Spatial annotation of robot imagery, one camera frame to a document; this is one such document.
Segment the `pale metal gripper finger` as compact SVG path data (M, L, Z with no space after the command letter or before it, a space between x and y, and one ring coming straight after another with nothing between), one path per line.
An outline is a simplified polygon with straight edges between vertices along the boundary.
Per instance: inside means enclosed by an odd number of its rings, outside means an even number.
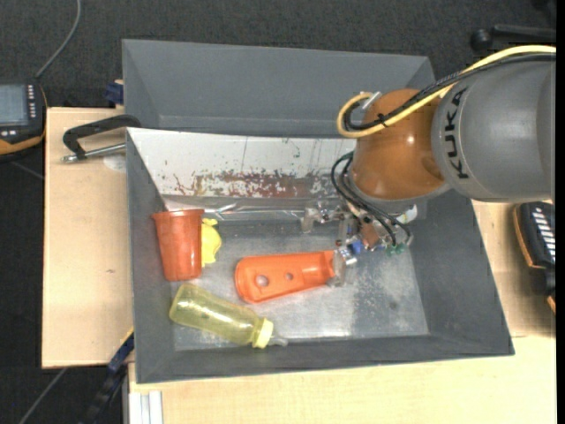
M343 209L341 206L334 208L328 207L307 207L304 216L301 219L301 231L309 233L313 230L316 223L326 224L341 220L343 217Z
M341 287L347 284L348 271L357 264L357 258L347 250L335 250L329 264L330 275L326 284Z

